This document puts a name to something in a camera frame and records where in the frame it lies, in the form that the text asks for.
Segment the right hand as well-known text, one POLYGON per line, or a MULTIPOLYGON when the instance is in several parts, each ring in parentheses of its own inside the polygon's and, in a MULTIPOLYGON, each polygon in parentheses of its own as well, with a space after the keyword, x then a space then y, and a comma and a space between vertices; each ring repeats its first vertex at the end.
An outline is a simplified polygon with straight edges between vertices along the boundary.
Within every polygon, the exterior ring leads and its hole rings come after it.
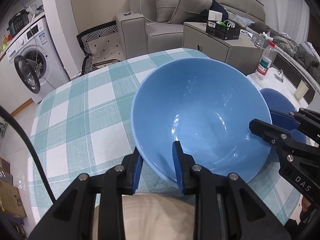
POLYGON ((308 210, 309 206, 311 205, 311 203, 303 196, 301 205, 302 205, 302 211, 303 212, 307 212, 307 210, 308 210))

